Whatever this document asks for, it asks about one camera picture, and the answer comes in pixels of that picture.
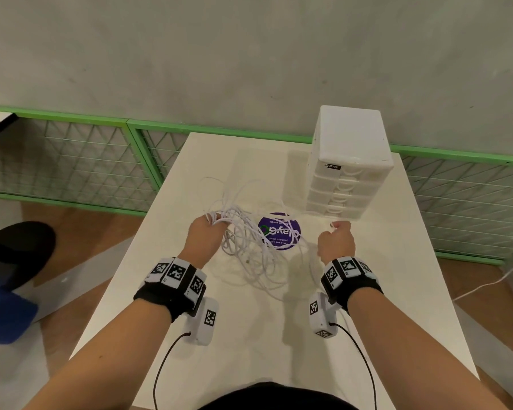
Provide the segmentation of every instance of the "brand label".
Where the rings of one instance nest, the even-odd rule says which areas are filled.
[[[275,247],[281,247],[286,246],[284,248],[278,249],[278,250],[287,250],[293,247],[296,243],[298,243],[298,237],[297,235],[300,235],[300,225],[298,224],[298,221],[296,220],[288,220],[288,215],[285,213],[272,213],[276,216],[285,216],[282,219],[276,220],[276,219],[270,219],[268,217],[263,217],[259,223],[258,226],[260,230],[264,233],[264,236],[270,241],[271,244],[273,244]],[[293,233],[287,227],[286,224],[290,224],[293,230],[296,230],[298,232],[297,235],[292,235]]]

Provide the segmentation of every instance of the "left hand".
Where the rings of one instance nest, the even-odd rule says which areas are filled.
[[[178,257],[202,269],[219,249],[228,226],[227,222],[212,226],[205,214],[198,217],[188,228],[184,249]]]

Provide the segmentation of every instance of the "right hand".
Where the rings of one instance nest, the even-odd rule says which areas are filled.
[[[317,255],[325,265],[339,257],[356,255],[352,224],[349,221],[333,221],[331,226],[335,229],[332,233],[323,232],[317,239]]]

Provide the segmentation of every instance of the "tangled white cable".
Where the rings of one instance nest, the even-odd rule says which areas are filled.
[[[225,198],[223,195],[222,199],[213,202],[211,207],[217,203],[221,203],[222,207],[218,210],[211,210],[210,208],[207,210],[207,217],[211,224],[219,222],[232,224],[233,227],[228,228],[224,234],[221,247],[223,252],[227,255],[237,257],[240,265],[246,272],[246,281],[254,287],[264,290],[274,299],[285,301],[284,298],[280,298],[271,292],[287,284],[285,279],[278,278],[276,274],[278,264],[285,261],[278,250],[291,248],[301,241],[306,244],[307,242],[302,238],[300,232],[293,227],[293,217],[287,214],[269,214],[266,215],[266,217],[277,221],[282,228],[287,230],[285,234],[289,236],[286,243],[281,246],[275,246],[274,243],[268,239],[269,234],[265,233],[251,218],[251,213],[243,210],[234,203],[241,191],[248,184],[253,182],[254,181],[250,181],[241,187],[232,200]],[[281,206],[283,207],[282,213],[286,213],[283,202]],[[301,256],[303,257],[302,248],[300,245],[298,246]],[[317,286],[319,283],[316,282],[314,274],[312,273],[310,261],[308,261],[308,267],[310,268],[313,284]]]
[[[506,279],[511,273],[513,272],[513,267],[511,269],[509,269],[505,275],[503,275],[501,278],[499,278],[498,280],[495,280],[494,282],[490,282],[490,283],[485,283],[484,285],[480,285],[480,286],[477,286],[475,289],[467,292],[466,294],[463,294],[463,295],[460,295],[456,298],[454,298],[452,300],[452,302],[456,302],[462,298],[465,298],[466,296],[468,295],[471,295],[472,293],[474,292],[477,292],[479,289],[481,288],[484,288],[485,286],[490,286],[490,285],[495,285],[496,283],[500,283],[501,281],[503,281],[504,279]]]

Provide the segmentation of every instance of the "white storage drawers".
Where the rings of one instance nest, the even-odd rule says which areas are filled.
[[[357,220],[393,168],[380,112],[322,106],[306,172],[306,210]]]

